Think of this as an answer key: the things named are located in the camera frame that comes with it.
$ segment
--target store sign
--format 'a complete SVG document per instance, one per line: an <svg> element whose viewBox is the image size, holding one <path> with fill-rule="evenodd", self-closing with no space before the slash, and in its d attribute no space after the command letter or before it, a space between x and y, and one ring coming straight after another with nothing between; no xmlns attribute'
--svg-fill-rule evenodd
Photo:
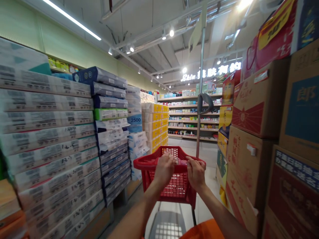
<svg viewBox="0 0 319 239"><path fill-rule="evenodd" d="M235 70L240 70L242 67L241 62L235 62L232 63L230 66L229 65L222 65L220 67L218 67L218 71L216 68L209 68L207 71L203 70L203 78L206 77L213 77L216 76L217 74L219 75L223 75L223 74L227 74L228 72L232 73ZM200 71L197 72L197 76L196 75L183 75L183 78L180 81L189 81L189 80L195 80L195 79L199 79L200 78Z"/></svg>

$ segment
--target wall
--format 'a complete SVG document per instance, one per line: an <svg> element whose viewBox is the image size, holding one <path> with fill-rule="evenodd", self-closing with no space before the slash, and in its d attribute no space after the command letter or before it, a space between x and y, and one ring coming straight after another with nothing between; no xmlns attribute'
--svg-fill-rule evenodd
<svg viewBox="0 0 319 239"><path fill-rule="evenodd" d="M52 19L17 0L0 1L0 37L36 49L84 68L97 66L127 79L130 85L144 90L158 85L136 70L91 45Z"/></svg>

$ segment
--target red shopping basket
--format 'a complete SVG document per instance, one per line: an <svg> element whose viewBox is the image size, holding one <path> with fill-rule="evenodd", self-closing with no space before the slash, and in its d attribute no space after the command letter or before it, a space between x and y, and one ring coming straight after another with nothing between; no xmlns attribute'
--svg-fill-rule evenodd
<svg viewBox="0 0 319 239"><path fill-rule="evenodd" d="M194 210L196 204L196 191L191 187L188 181L186 159L186 156L188 155L181 147L160 146L153 154L140 157L133 161L134 168L142 171L144 192L154 179L159 157L166 152L170 152L171 155L178 158L179 164L175 165L173 177L160 194L159 201L187 203L190 204ZM190 157L194 160L202 161L198 158Z"/></svg>

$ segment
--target fluorescent light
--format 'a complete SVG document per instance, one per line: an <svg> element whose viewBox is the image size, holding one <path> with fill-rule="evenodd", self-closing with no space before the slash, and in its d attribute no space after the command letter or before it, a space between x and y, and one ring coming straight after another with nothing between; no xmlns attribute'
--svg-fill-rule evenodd
<svg viewBox="0 0 319 239"><path fill-rule="evenodd" d="M113 53L112 53L112 48L109 49L109 54L110 54L110 55L113 55Z"/></svg>
<svg viewBox="0 0 319 239"><path fill-rule="evenodd" d="M69 14L67 14L65 11L63 11L61 8L59 8L57 5L53 4L52 2L50 2L49 0L43 0L44 2L46 2L47 4L49 4L51 7L53 7L55 10L57 10L59 13L61 13L63 16L65 16L66 18L68 18L69 20L71 20L72 22L74 22L76 25L78 25L79 27L81 27L83 30L85 30L87 33L91 34L92 36L94 36L96 39L101 40L100 37L98 37L96 34L94 34L93 32L91 32L89 29L87 29L85 26L83 26L81 23L79 23L77 20L75 20L73 17L71 17Z"/></svg>

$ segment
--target cardboard box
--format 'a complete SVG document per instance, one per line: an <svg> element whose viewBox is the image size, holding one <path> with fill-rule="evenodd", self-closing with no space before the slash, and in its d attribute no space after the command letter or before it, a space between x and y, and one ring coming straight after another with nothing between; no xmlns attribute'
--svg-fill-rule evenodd
<svg viewBox="0 0 319 239"><path fill-rule="evenodd" d="M217 146L218 146L220 152L226 158L227 149L228 149L228 139L221 132L218 132Z"/></svg>
<svg viewBox="0 0 319 239"><path fill-rule="evenodd" d="M223 106L220 107L219 117L219 132L221 132L226 138L229 138L229 129L232 124L233 107Z"/></svg>
<svg viewBox="0 0 319 239"><path fill-rule="evenodd" d="M291 58L279 145L319 164L319 40Z"/></svg>
<svg viewBox="0 0 319 239"><path fill-rule="evenodd" d="M235 71L223 82L222 106L234 104L234 88L240 83L241 72L241 70Z"/></svg>
<svg viewBox="0 0 319 239"><path fill-rule="evenodd" d="M276 234L318 238L318 209L319 165L275 145L265 213Z"/></svg>
<svg viewBox="0 0 319 239"><path fill-rule="evenodd" d="M273 61L235 86L233 126L259 138L279 137L289 63Z"/></svg>
<svg viewBox="0 0 319 239"><path fill-rule="evenodd" d="M243 54L242 79L316 40L319 37L318 14L318 1L285 0L261 27L248 53Z"/></svg>
<svg viewBox="0 0 319 239"><path fill-rule="evenodd" d="M220 172L222 186L223 188L226 188L228 164L220 149L218 149L217 152L217 167Z"/></svg>
<svg viewBox="0 0 319 239"><path fill-rule="evenodd" d="M227 162L243 192L257 209L265 206L271 149L275 141L263 140L230 127Z"/></svg>
<svg viewBox="0 0 319 239"><path fill-rule="evenodd" d="M258 237L262 230L262 213L249 203L231 168L227 172L226 194L236 219L253 236Z"/></svg>

